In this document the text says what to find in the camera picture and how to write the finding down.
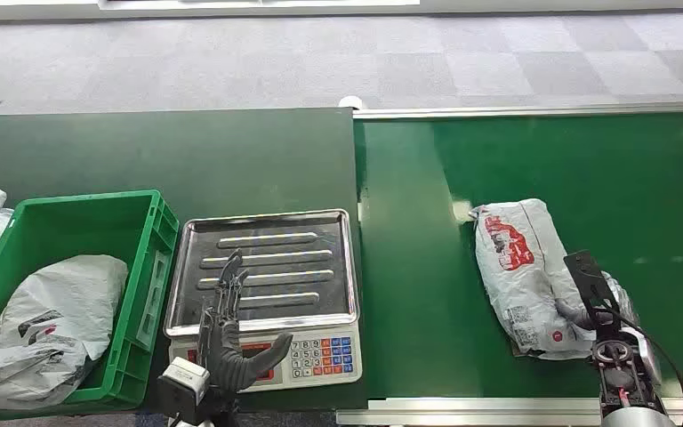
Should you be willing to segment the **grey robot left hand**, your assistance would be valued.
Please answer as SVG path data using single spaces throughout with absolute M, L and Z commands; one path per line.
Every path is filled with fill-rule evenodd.
M 242 269 L 242 251 L 227 258 L 214 288 L 205 299 L 198 333 L 198 361 L 210 374 L 211 385 L 235 394 L 252 386 L 289 353 L 293 335 L 281 333 L 264 350 L 246 357 L 239 341 L 238 309 L 248 272 Z

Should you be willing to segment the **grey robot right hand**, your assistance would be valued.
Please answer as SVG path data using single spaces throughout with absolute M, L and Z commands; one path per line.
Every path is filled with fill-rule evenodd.
M 609 325 L 614 320 L 613 316 L 605 310 L 596 312 L 592 317 L 584 307 L 573 307 L 563 299 L 556 299 L 555 307 L 561 317 L 588 331 L 595 331 L 600 325 Z

